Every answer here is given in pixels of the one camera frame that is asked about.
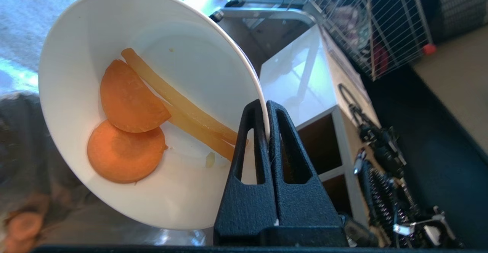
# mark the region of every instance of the white bowl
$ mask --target white bowl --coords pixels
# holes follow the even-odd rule
[[[179,0],[78,0],[63,12],[47,36],[39,66],[47,127],[77,177],[117,211],[156,227],[211,227],[230,162],[217,155],[215,165],[206,168],[211,149],[170,123],[161,125],[169,149],[160,166],[136,184],[112,183],[89,164],[88,138],[105,119],[100,81],[128,47],[235,131],[244,106],[259,99],[269,135],[263,93],[249,61],[220,27]],[[254,174],[252,168],[248,173]]]

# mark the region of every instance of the bowl rim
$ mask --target bowl rim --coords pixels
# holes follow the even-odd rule
[[[76,0],[70,6],[68,6],[65,10],[63,10],[63,12],[57,17],[56,21],[52,24],[52,26],[49,29],[49,32],[47,33],[47,36],[46,36],[46,38],[44,40],[44,43],[43,43],[43,46],[42,46],[42,51],[41,51],[41,54],[40,54],[40,61],[39,61],[39,68],[38,68],[38,75],[39,75],[39,78],[40,78],[39,79],[40,80],[40,82],[39,82],[39,99],[40,99],[41,109],[43,107],[42,104],[44,102],[47,102],[47,100],[45,100],[45,99],[43,100],[43,98],[42,98],[42,95],[43,95],[42,88],[43,88],[43,86],[41,85],[41,81],[42,81],[42,78],[41,77],[42,77],[43,71],[40,69],[41,66],[42,66],[42,64],[43,64],[42,63],[43,60],[45,60],[44,53],[45,53],[47,39],[49,39],[49,37],[51,36],[51,33],[58,26],[59,22],[63,19],[64,15],[66,15],[66,13],[68,13],[70,10],[72,10],[73,7],[79,5],[80,3],[83,3],[85,1],[86,0]],[[264,98],[264,95],[263,95],[263,90],[261,88],[261,84],[259,82],[259,78],[258,78],[258,76],[256,74],[256,71],[254,70],[254,67],[251,65],[251,62],[247,58],[247,56],[244,54],[244,52],[241,50],[241,48],[237,45],[237,43],[235,43],[234,40],[232,40],[232,38],[230,38],[230,36],[227,35],[227,33],[221,27],[219,27],[218,24],[216,24],[213,20],[211,20],[208,16],[204,15],[199,10],[197,10],[195,8],[192,8],[190,5],[187,5],[186,3],[184,3],[181,0],[170,0],[170,1],[173,1],[175,3],[178,3],[179,5],[183,6],[184,8],[187,8],[191,12],[195,13],[195,15],[197,15],[200,18],[202,18],[203,20],[205,20],[213,29],[215,29],[220,34],[220,36],[222,36],[227,41],[227,43],[230,44],[230,46],[232,47],[232,49],[234,50],[234,52],[237,53],[237,55],[239,56],[239,59],[241,59],[242,63],[246,67],[247,72],[249,73],[249,75],[250,75],[250,77],[251,77],[251,79],[252,79],[252,81],[254,83],[254,87],[256,89],[256,92],[258,93],[258,99],[259,99],[259,102],[261,104],[261,109],[263,111],[263,122],[264,122],[264,125],[265,125],[265,135],[266,135],[266,139],[269,141],[270,140],[270,118],[268,116],[268,112],[267,112],[267,108],[266,108],[266,101],[265,101],[265,98]],[[49,127],[49,123],[48,123],[47,120],[45,120],[45,123],[47,125],[48,130],[51,130],[51,128]],[[53,142],[56,145],[56,147],[58,147],[58,144],[56,143],[56,138],[52,137],[52,139],[53,139]]]

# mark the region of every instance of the wire basket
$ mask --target wire basket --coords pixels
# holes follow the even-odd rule
[[[432,43],[420,0],[308,2],[317,22],[372,80],[421,57]]]

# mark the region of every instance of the gray rug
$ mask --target gray rug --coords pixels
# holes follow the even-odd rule
[[[38,93],[44,39],[57,17],[76,0],[0,0],[0,94]]]

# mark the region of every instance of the cooked carrot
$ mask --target cooked carrot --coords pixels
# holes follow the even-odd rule
[[[3,221],[5,223],[5,225],[8,225],[10,223],[10,221],[15,218],[15,216],[21,214],[22,211],[10,211],[7,215],[7,218]]]
[[[11,235],[5,238],[5,253],[29,253],[35,245],[35,239],[17,241]]]
[[[116,183],[139,181],[156,169],[164,152],[161,128],[129,133],[103,121],[88,140],[88,160],[100,176]]]
[[[236,144],[237,133],[234,130],[212,118],[209,114],[190,102],[185,96],[181,95],[171,85],[166,83],[166,81],[158,76],[158,74],[156,74],[132,48],[123,50],[122,57],[124,57],[127,64],[129,64],[130,67],[132,67],[132,69],[146,81],[146,83],[148,83],[171,105],[183,112],[188,118],[207,129],[216,137],[221,138],[232,145]]]
[[[34,212],[24,212],[15,216],[8,224],[8,234],[17,241],[34,238],[42,227],[42,216]]]
[[[157,128],[171,115],[125,62],[114,60],[100,84],[103,111],[110,123],[131,133]]]
[[[227,160],[232,161],[232,156],[234,155],[234,147],[232,145],[224,142],[220,138],[210,135],[207,130],[202,128],[199,124],[196,124],[194,121],[188,119],[183,113],[181,113],[181,111],[176,109],[176,107],[173,107],[164,100],[161,101],[172,115],[169,119],[170,123],[208,145],[211,149]]]

